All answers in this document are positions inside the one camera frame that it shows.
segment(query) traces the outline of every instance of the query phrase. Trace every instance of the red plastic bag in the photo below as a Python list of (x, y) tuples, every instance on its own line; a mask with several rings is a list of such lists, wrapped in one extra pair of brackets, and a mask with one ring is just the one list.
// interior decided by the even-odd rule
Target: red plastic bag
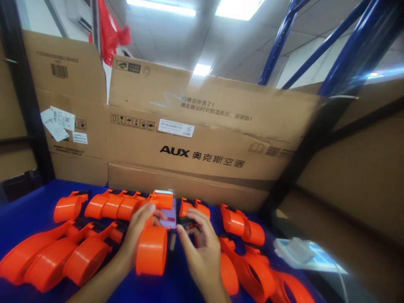
[[(131, 43), (130, 27), (125, 26), (123, 30), (120, 29), (104, 0), (98, 0), (98, 6), (100, 11), (99, 26), (101, 27), (101, 55), (104, 62), (112, 66), (114, 55), (117, 54), (117, 47)], [(88, 37), (88, 41), (93, 43), (92, 32)]]

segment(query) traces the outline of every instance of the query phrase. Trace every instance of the cable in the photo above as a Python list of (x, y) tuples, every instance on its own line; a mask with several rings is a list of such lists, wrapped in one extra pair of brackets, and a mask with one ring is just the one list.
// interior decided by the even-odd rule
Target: cable
[(342, 291), (344, 292), (345, 303), (348, 303), (348, 294), (346, 292), (344, 279), (342, 278), (342, 274), (340, 272), (340, 269), (338, 268), (338, 264), (334, 261), (333, 258), (331, 258), (331, 260), (334, 262), (335, 268), (337, 269), (337, 273), (340, 276), (341, 285), (342, 285)]

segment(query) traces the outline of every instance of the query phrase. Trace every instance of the hand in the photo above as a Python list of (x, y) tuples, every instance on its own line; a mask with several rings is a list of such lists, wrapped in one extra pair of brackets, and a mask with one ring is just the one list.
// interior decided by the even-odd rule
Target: hand
[[(198, 224), (187, 230), (177, 225), (192, 279), (206, 302), (231, 302), (221, 277), (220, 242), (209, 218), (196, 209), (189, 209), (186, 216)], [(190, 234), (196, 237), (199, 248), (192, 244)]]
[(151, 215), (154, 215), (153, 225), (156, 226), (162, 226), (159, 217), (163, 220), (168, 219), (162, 210), (156, 210), (155, 204), (150, 204), (148, 202), (143, 205), (136, 213), (134, 213), (132, 219), (130, 220), (125, 240), (118, 252), (121, 258), (124, 258), (129, 262), (129, 270), (131, 270), (135, 266), (139, 238), (143, 232), (147, 220), (150, 218)]

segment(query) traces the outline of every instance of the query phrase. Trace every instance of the paper label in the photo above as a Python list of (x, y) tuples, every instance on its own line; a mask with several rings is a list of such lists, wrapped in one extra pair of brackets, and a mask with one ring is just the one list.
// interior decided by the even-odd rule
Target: paper label
[(46, 129), (55, 138), (56, 142), (62, 141), (69, 137), (67, 131), (58, 123), (53, 122), (53, 111), (47, 109), (41, 112), (42, 123), (45, 125)]
[(88, 144), (86, 133), (78, 133), (78, 132), (72, 132), (72, 133), (73, 133), (73, 142)]
[(195, 126), (187, 125), (180, 122), (174, 122), (169, 120), (160, 119), (159, 130), (166, 133), (172, 133), (184, 137), (192, 137)]
[(65, 129), (74, 131), (74, 120), (76, 118), (75, 115), (53, 106), (50, 108), (53, 113), (53, 123), (57, 123)]

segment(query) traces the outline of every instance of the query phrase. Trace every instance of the finger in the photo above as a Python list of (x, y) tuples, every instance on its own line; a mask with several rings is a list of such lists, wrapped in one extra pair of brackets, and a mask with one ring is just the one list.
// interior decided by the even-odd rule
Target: finger
[(201, 215), (202, 217), (204, 217), (206, 220), (208, 220), (210, 222), (209, 217), (207, 215), (205, 215), (204, 213), (200, 212), (199, 210), (197, 210), (196, 208), (190, 208), (190, 209), (187, 210), (187, 212), (197, 213), (197, 214)]
[(150, 205), (149, 202), (147, 202), (145, 205), (143, 205), (141, 208), (138, 209), (138, 211), (136, 211), (133, 215), (132, 218), (130, 219), (130, 223), (129, 223), (129, 228), (131, 229), (136, 222), (138, 221), (139, 215)]
[(188, 235), (195, 235), (196, 237), (197, 236), (199, 236), (200, 234), (201, 234), (201, 231), (199, 230), (199, 228), (197, 228), (197, 227), (192, 227), (192, 228), (189, 228), (189, 229), (186, 229), (185, 230), (186, 231), (186, 233), (188, 234)]
[(210, 224), (210, 221), (207, 218), (201, 216), (201, 213), (187, 212), (186, 216), (190, 219), (194, 219), (196, 223), (199, 224), (201, 231), (205, 235), (214, 233), (212, 224)]
[(186, 259), (190, 260), (192, 258), (192, 255), (196, 252), (196, 249), (182, 225), (177, 225), (177, 232), (182, 247), (184, 248)]
[(168, 219), (167, 215), (165, 213), (163, 213), (162, 210), (155, 210), (154, 215), (159, 217), (162, 220), (167, 220)]
[(139, 226), (143, 227), (145, 225), (147, 219), (149, 219), (150, 216), (152, 216), (154, 211), (156, 210), (156, 205), (154, 203), (151, 203), (148, 206), (144, 207), (143, 209), (142, 208), (139, 210), (140, 213), (139, 213), (138, 222), (136, 223), (136, 225), (139, 224)]
[(163, 227), (158, 217), (153, 217), (153, 225)]

